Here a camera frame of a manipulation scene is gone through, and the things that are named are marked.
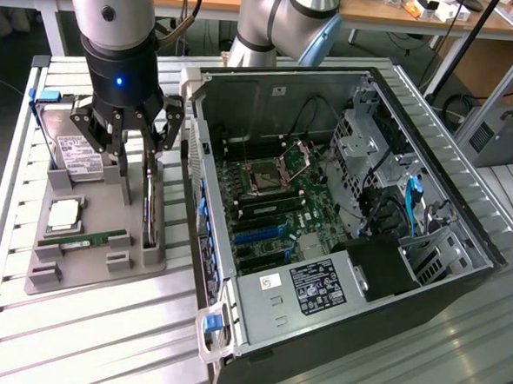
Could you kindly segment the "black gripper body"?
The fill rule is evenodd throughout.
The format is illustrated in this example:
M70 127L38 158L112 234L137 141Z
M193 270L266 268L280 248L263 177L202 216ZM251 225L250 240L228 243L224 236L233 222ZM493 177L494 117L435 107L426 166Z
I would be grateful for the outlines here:
M158 79L156 39L150 34L129 50L109 50L81 37L97 113L110 115L116 109L137 109L155 117L161 111L163 92Z

